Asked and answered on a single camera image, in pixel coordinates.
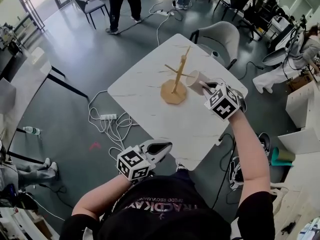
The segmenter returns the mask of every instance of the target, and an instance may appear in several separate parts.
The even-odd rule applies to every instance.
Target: wooden base
[[[175,85],[175,80],[171,79],[166,81],[161,86],[161,97],[166,103],[169,104],[180,104],[187,98],[187,88],[182,82],[178,82],[176,91],[171,93]]]

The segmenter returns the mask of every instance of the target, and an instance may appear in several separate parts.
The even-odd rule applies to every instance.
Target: marble table top
[[[44,51],[37,47],[12,79],[11,84],[16,88],[14,107],[7,114],[0,114],[0,138],[7,150],[28,105],[50,71],[48,58]]]
[[[189,88],[186,100],[179,105],[167,104],[161,98],[161,85],[176,77],[165,64],[177,69],[189,46],[184,74],[198,70],[210,79],[223,79],[244,97],[248,94],[247,88],[227,69],[181,34],[174,35],[130,68],[109,87],[108,93],[154,139],[171,141],[170,154],[187,169],[194,170],[219,142],[229,122],[211,113],[204,106],[206,98]],[[186,77],[182,76],[180,81],[185,84]]]

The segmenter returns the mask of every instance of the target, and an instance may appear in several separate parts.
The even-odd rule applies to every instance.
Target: black t-shirt
[[[102,223],[84,214],[71,216],[64,222],[60,240],[82,240],[86,228],[92,230],[94,240],[275,238],[273,205],[268,192],[246,198],[236,218],[231,225],[227,223],[185,181],[156,176],[130,189]]]

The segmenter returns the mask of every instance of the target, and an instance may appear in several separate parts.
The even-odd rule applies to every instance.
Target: white pants
[[[254,85],[258,88],[271,89],[274,84],[280,84],[298,75],[301,70],[296,70],[296,67],[292,58],[288,58],[288,61],[286,60],[284,65],[281,64],[276,69],[270,72],[261,74],[256,78],[254,78],[252,80]]]

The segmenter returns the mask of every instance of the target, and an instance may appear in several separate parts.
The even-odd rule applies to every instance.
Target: white sneaker
[[[252,79],[252,82],[253,82],[253,84],[254,84],[254,87],[257,89],[257,91],[258,91],[259,93],[263,94],[263,93],[264,93],[264,89],[263,89],[261,86],[259,86],[259,85],[257,85],[257,84],[255,83],[255,79]]]
[[[130,17],[131,17],[131,19],[134,20],[134,22],[135,22],[136,24],[141,23],[141,19],[135,19],[135,18],[132,17],[132,16],[130,16]]]
[[[177,160],[175,160],[175,164],[176,164],[176,169],[175,171],[179,171],[179,170],[188,170],[182,163],[178,162]]]
[[[270,94],[272,94],[274,91],[271,89],[271,88],[267,88],[267,87],[264,87],[264,89],[266,89],[266,91]]]
[[[49,168],[51,166],[51,160],[50,158],[46,158],[45,161],[44,161],[44,164],[47,168]]]
[[[178,9],[178,10],[184,10],[184,6],[180,5],[180,4],[176,4],[175,8]]]
[[[50,168],[53,169],[56,173],[58,173],[58,165],[56,162],[53,162],[51,165],[50,165]]]

